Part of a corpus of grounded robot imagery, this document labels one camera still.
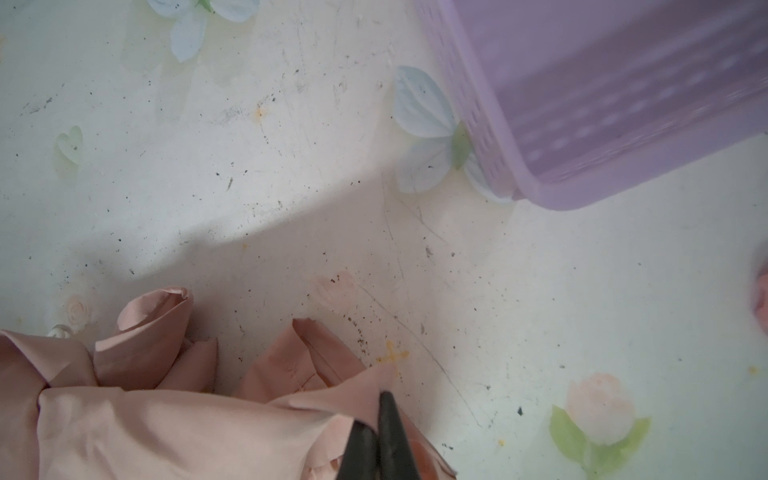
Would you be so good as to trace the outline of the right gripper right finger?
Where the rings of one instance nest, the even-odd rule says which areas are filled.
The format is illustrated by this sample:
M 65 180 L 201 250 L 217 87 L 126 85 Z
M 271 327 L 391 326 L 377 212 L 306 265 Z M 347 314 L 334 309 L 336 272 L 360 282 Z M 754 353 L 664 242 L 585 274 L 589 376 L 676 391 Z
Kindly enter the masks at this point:
M 379 397 L 378 442 L 381 479 L 421 479 L 395 397 L 389 391 L 382 392 Z

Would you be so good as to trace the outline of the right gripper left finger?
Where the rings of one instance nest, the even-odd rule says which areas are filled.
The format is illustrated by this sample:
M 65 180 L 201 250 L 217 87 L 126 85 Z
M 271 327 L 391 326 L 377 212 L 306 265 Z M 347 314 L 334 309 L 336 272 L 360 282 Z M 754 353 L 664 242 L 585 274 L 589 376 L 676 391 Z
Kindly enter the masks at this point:
M 373 429 L 355 421 L 350 430 L 337 480 L 376 480 L 378 439 Z

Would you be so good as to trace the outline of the pink garment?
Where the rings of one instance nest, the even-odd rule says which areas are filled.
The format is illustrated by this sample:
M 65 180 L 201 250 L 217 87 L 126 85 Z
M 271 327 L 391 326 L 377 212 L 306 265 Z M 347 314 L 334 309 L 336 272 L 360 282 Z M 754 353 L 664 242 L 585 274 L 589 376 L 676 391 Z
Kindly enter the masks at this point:
M 353 425 L 379 432 L 392 365 L 296 319 L 216 395 L 218 345 L 188 339 L 192 306 L 184 288 L 144 294 L 92 348 L 3 331 L 2 477 L 333 479 Z

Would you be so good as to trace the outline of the lavender plastic laundry basket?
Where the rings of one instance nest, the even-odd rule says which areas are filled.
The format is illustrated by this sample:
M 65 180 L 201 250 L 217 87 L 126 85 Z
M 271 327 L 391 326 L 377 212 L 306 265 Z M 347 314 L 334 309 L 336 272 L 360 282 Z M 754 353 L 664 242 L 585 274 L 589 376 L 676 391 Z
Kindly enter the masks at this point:
M 501 198 L 581 208 L 767 127 L 763 1 L 419 1 Z

